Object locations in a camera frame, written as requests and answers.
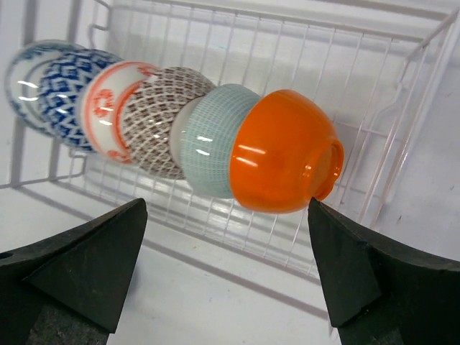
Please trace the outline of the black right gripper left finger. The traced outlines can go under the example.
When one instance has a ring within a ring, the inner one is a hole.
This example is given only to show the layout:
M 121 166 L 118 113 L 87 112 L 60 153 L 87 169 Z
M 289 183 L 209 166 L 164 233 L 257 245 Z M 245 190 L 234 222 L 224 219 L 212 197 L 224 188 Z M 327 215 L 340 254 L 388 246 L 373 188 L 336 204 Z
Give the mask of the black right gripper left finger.
M 147 225 L 144 199 L 1 253 L 2 344 L 106 344 Z

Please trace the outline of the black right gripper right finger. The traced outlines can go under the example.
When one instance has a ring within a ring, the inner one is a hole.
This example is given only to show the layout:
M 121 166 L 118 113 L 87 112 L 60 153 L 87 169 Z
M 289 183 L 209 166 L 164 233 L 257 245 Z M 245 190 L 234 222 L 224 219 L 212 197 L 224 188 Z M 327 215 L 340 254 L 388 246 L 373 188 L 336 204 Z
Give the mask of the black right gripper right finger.
M 395 241 L 316 199 L 308 227 L 342 344 L 459 343 L 459 262 Z

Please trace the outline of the white bowl blue orange rim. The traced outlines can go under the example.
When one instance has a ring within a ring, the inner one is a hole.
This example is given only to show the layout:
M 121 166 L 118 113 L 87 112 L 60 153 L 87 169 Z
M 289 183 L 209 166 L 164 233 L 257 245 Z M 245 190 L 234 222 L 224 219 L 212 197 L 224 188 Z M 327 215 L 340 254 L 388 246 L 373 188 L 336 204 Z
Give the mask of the white bowl blue orange rim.
M 326 198 L 343 164 L 344 147 L 326 113 L 294 90 L 278 90 L 258 101 L 238 131 L 231 191 L 252 211 L 291 213 Z

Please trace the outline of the brown patterned bowl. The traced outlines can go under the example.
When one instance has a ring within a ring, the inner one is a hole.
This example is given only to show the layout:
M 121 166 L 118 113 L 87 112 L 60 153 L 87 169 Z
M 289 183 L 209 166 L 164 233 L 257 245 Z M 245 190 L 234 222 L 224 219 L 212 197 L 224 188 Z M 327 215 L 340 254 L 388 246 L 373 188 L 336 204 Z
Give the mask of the brown patterned bowl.
M 181 131 L 175 122 L 186 123 L 180 112 L 195 105 L 216 86 L 197 70 L 169 67 L 142 81 L 128 98 L 121 116 L 121 133 L 134 164 L 150 175 L 182 180 Z

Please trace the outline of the orange floral bowl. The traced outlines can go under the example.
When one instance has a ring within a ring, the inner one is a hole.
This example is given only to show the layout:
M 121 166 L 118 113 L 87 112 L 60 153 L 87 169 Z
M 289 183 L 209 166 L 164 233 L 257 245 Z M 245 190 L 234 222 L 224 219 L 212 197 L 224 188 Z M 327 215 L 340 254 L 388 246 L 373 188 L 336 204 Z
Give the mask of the orange floral bowl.
M 84 88 L 76 114 L 91 147 L 121 164 L 132 162 L 121 134 L 121 115 L 128 98 L 159 68 L 140 61 L 121 61 L 104 68 Z

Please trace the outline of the orange geometric patterned bowl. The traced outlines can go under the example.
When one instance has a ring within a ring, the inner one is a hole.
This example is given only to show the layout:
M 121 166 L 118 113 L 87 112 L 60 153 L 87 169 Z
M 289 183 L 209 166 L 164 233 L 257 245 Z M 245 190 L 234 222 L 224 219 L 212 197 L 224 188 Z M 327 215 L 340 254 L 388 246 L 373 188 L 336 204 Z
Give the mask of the orange geometric patterned bowl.
M 38 109 L 55 138 L 70 148 L 93 152 L 78 123 L 76 108 L 83 89 L 106 67 L 121 58 L 107 51 L 79 49 L 50 63 L 40 79 Z

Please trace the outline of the pale green bowl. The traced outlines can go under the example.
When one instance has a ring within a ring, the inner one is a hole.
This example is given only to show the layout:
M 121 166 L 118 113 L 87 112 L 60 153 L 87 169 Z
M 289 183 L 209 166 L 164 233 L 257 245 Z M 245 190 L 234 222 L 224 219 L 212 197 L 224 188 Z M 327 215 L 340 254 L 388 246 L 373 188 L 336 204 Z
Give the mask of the pale green bowl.
M 234 83 L 209 91 L 192 110 L 180 139 L 180 166 L 193 191 L 230 199 L 229 164 L 239 128 L 260 100 Z

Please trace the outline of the blue floral bowl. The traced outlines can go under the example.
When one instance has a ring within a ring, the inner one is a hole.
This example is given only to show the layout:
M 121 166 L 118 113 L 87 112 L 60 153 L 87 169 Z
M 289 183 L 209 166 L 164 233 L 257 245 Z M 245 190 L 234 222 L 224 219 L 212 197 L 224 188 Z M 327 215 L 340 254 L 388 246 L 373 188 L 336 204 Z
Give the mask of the blue floral bowl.
M 4 77 L 6 99 L 29 128 L 52 136 L 50 125 L 42 120 L 38 111 L 40 80 L 55 59 L 81 48 L 65 40 L 40 40 L 24 46 L 10 61 Z

